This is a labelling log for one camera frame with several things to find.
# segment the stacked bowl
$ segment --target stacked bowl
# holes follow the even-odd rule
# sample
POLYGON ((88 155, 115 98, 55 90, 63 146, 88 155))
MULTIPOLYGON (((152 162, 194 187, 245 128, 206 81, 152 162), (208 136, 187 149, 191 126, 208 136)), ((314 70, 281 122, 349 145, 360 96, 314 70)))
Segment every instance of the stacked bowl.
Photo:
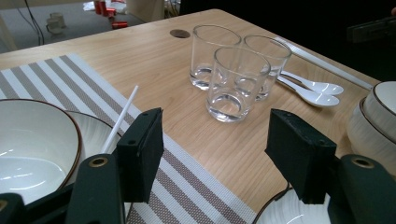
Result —
POLYGON ((396 176, 396 81, 376 84, 356 105, 346 133, 356 154, 380 162, 396 176))

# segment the gray floor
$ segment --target gray floor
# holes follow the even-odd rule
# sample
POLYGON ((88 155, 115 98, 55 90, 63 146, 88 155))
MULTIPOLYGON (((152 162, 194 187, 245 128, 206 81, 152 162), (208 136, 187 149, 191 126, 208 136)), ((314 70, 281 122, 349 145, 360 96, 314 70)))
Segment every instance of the gray floor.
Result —
MULTIPOLYGON (((55 43, 67 39, 82 37, 85 35, 94 35, 102 32, 111 31, 111 23, 107 17, 96 14, 94 11, 85 11, 82 3, 56 5, 49 7, 31 7, 31 11, 37 21, 43 35, 44 43, 55 43), (46 29, 46 20, 52 12, 61 12, 64 15, 66 27, 59 35, 52 35, 46 29)), ((32 22, 27 8, 20 8, 24 17, 32 22)), ((38 46, 38 35, 29 25, 17 9, 0 10, 8 30, 14 37, 18 49, 27 49, 38 46)), ((137 17, 130 14, 117 14, 116 21, 127 21, 128 26, 144 23, 137 17)), ((0 40, 0 53, 8 52, 6 44, 0 40)))

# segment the white spoon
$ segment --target white spoon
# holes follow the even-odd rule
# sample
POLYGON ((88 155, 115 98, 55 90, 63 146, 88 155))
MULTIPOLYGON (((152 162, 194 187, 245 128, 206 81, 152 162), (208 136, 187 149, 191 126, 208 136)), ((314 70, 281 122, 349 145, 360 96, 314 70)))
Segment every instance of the white spoon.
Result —
POLYGON ((287 71, 282 71, 281 75, 285 77, 291 77, 292 79, 298 81, 312 91, 317 91, 329 95, 337 95, 344 91, 344 89, 338 85, 327 82, 310 81, 287 71))
POLYGON ((307 90, 281 76, 277 78, 277 81, 296 91, 305 101, 311 105, 318 107, 329 107, 338 105, 340 103, 340 100, 338 100, 338 98, 333 95, 307 90))

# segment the white chopstick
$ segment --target white chopstick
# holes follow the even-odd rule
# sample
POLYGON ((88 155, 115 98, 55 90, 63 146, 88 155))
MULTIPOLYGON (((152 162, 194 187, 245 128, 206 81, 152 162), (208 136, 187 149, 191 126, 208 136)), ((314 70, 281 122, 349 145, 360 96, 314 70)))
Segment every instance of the white chopstick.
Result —
POLYGON ((126 102, 125 107, 122 109, 122 111, 120 113, 119 119, 117 120, 116 124, 114 125, 113 129, 111 130, 111 133, 108 135, 108 137, 105 141, 105 144, 102 147, 101 153, 109 153, 108 150, 109 150, 110 143, 113 140, 114 136, 116 135, 117 131, 119 130, 119 127, 123 122, 125 114, 128 111, 128 109, 132 103, 132 100, 134 99, 134 96, 136 95, 137 89, 138 89, 138 86, 135 86, 134 90, 132 91, 131 95, 129 96, 128 101, 126 102))
POLYGON ((325 61, 321 60, 320 58, 318 58, 318 57, 316 57, 316 56, 314 56, 300 48, 297 48, 296 46, 292 45, 291 43, 285 41, 284 39, 282 39, 280 37, 276 37, 275 39, 280 42, 283 42, 284 44, 289 46, 289 48, 291 49, 291 51, 294 54, 302 57, 303 59, 308 60, 311 63, 316 64, 317 66, 320 66, 330 72, 333 72, 334 74, 336 74, 339 77, 342 77, 342 78, 344 78, 344 79, 346 79, 346 80, 348 80, 348 81, 350 81, 350 82, 352 82, 352 83, 354 83, 368 91, 373 87, 373 85, 371 85, 357 77, 352 76, 348 72, 341 70, 340 68, 338 68, 332 64, 326 63, 325 61))

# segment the black cable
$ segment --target black cable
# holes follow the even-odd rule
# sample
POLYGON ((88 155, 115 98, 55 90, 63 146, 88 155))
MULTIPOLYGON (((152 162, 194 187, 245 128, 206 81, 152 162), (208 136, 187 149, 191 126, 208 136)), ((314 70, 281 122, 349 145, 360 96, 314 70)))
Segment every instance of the black cable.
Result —
POLYGON ((33 16, 32 11, 30 10, 30 7, 29 7, 29 4, 27 3, 27 0, 24 0, 24 2, 25 2, 25 5, 27 7, 27 10, 29 11, 29 15, 30 15, 30 18, 32 20, 33 26, 35 27, 35 30, 36 30, 37 35, 38 35, 38 46, 44 45, 43 32, 41 31, 40 26, 38 25, 37 21, 35 20, 35 17, 33 16))

